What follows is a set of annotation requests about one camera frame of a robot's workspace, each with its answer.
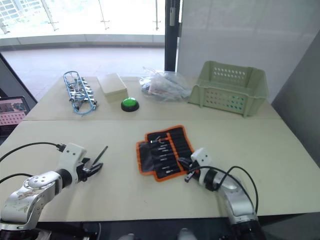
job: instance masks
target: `black cable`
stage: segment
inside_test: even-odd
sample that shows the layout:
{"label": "black cable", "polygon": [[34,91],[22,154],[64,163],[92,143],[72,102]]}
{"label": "black cable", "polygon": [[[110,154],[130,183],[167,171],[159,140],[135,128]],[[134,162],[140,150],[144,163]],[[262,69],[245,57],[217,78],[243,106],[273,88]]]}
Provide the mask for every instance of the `black cable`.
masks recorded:
{"label": "black cable", "polygon": [[15,151],[18,151],[19,149],[23,149],[25,147],[29,147],[29,146],[32,146],[32,145],[38,145],[38,144],[48,144],[48,145],[53,145],[57,148],[59,148],[61,145],[60,144],[55,144],[55,143],[52,143],[52,142],[45,142],[45,141],[40,141],[40,142],[33,142],[33,143],[29,143],[29,144],[26,144],[26,145],[22,145],[22,146],[19,146],[9,152],[7,152],[5,155],[3,155],[2,157],[0,157],[0,163],[3,159],[5,159],[7,156],[9,156],[10,154],[14,153]]}
{"label": "black cable", "polygon": [[13,178],[15,176],[26,176],[26,177],[29,177],[29,178],[32,177],[32,175],[27,174],[27,173],[15,173],[15,174],[12,174],[12,175],[9,175],[9,176],[6,176],[6,177],[2,178],[0,180],[0,184],[2,184],[5,180],[8,180],[8,179]]}
{"label": "black cable", "polygon": [[257,191],[257,187],[256,187],[256,184],[254,182],[254,180],[252,179],[252,177],[250,176],[250,174],[244,170],[242,167],[239,167],[239,166],[233,166],[231,167],[227,172],[221,170],[220,168],[217,168],[217,167],[214,167],[214,166],[198,166],[198,167],[195,167],[195,168],[192,168],[188,171],[188,174],[191,173],[191,172],[194,172],[194,171],[197,171],[197,170],[200,170],[200,169],[212,169],[212,170],[216,170],[218,172],[221,172],[221,173],[224,173],[224,176],[223,178],[221,179],[220,183],[217,185],[217,187],[214,189],[215,191],[217,191],[222,183],[224,182],[224,180],[226,179],[227,176],[229,176],[230,178],[232,178],[240,187],[241,189],[243,190],[243,192],[245,193],[245,195],[249,198],[251,204],[253,205],[252,201],[251,201],[251,198],[249,196],[249,194],[247,193],[247,191],[245,190],[245,188],[242,186],[242,184],[232,175],[230,175],[229,173],[231,172],[232,169],[235,169],[235,168],[238,168],[238,169],[241,169],[243,170],[247,175],[248,177],[250,178],[251,182],[252,182],[252,185],[254,187],[254,191],[255,191],[255,200],[256,200],[256,204],[255,204],[255,212],[258,213],[258,204],[259,204],[259,197],[258,197],[258,191]]}

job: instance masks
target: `floor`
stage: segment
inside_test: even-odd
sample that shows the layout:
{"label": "floor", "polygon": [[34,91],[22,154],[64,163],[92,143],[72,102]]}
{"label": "floor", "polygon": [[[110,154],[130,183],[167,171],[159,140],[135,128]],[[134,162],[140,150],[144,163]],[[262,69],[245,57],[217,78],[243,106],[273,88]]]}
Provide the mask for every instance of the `floor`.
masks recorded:
{"label": "floor", "polygon": [[67,71],[81,76],[146,75],[143,67],[163,70],[162,47],[83,47],[2,51],[2,55],[39,101]]}

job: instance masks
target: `white table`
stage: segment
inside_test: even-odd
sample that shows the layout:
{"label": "white table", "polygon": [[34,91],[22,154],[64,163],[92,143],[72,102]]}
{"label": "white table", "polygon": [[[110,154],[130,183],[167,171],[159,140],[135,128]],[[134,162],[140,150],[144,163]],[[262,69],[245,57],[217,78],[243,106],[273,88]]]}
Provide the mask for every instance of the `white table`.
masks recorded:
{"label": "white table", "polygon": [[[86,156],[92,159],[105,145],[109,146],[100,159],[104,163],[101,172],[74,189],[64,189],[45,207],[41,221],[225,216],[224,205],[217,194],[201,188],[195,180],[185,183],[184,177],[180,176],[156,182],[153,176],[139,173],[136,142],[142,141],[145,133],[175,125],[184,125],[193,148],[207,148],[217,167],[226,170],[238,165],[247,169],[259,192],[259,215],[320,211],[320,193],[311,187],[320,181],[319,168],[269,104],[264,104],[257,116],[248,118],[191,104],[164,107],[141,98],[139,92],[131,88],[135,84],[137,82],[132,81],[127,87],[129,94],[135,93],[134,97],[139,100],[140,109],[136,112],[122,112],[119,103],[106,104],[101,99],[99,107],[106,115],[98,117],[99,112],[96,112],[95,117],[85,116],[92,119],[73,114],[70,117],[40,114],[38,111],[49,101],[49,96],[58,95],[54,93],[58,83],[30,112],[28,120],[24,120],[0,146],[0,155],[3,155],[31,142],[72,142],[85,147]],[[65,110],[72,110],[69,103],[66,106]],[[39,120],[36,116],[46,118]],[[59,156],[51,146],[25,148],[1,163],[0,176],[16,172],[35,175],[54,170]],[[234,174],[244,183],[254,201],[250,180],[239,171]],[[6,187],[0,185],[1,206],[7,196],[21,186],[23,179],[16,177],[8,180]]]}

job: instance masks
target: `clear plastic bag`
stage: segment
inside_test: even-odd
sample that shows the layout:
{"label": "clear plastic bag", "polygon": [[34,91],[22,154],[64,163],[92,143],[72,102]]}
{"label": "clear plastic bag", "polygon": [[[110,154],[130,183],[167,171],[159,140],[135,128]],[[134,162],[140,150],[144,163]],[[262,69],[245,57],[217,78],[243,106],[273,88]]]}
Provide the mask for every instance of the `clear plastic bag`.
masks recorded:
{"label": "clear plastic bag", "polygon": [[155,71],[144,67],[149,76],[140,79],[141,91],[147,97],[159,102],[187,101],[191,87],[186,79],[174,71]]}

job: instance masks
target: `light green basket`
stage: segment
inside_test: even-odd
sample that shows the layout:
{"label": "light green basket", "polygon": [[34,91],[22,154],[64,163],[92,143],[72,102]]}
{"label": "light green basket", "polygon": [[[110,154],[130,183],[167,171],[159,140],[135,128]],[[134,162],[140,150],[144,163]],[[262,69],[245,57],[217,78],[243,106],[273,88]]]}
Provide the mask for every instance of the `light green basket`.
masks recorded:
{"label": "light green basket", "polygon": [[268,96],[265,71],[206,61],[192,88],[189,103],[246,117],[254,115]]}

